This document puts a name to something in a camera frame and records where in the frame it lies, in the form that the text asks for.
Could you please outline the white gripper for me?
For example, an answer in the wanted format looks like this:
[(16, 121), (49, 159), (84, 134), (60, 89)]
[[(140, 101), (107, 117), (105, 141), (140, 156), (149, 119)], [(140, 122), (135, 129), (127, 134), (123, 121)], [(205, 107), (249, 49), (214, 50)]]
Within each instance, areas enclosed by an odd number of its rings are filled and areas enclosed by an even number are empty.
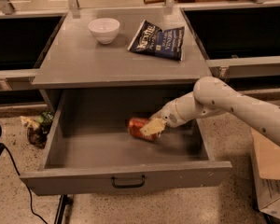
[(144, 136), (161, 133), (166, 125), (176, 128), (184, 125), (186, 122), (181, 118), (177, 110), (177, 100), (167, 103), (161, 110), (151, 115), (149, 121), (140, 129)]

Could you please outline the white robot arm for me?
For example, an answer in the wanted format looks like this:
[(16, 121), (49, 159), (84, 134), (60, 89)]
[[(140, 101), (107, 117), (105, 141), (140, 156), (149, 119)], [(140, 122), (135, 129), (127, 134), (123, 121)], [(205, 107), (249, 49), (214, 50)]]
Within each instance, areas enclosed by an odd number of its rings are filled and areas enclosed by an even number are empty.
[(231, 113), (280, 146), (280, 106), (246, 96), (216, 77), (202, 77), (193, 91), (167, 103), (140, 129), (143, 136), (161, 133), (219, 111)]

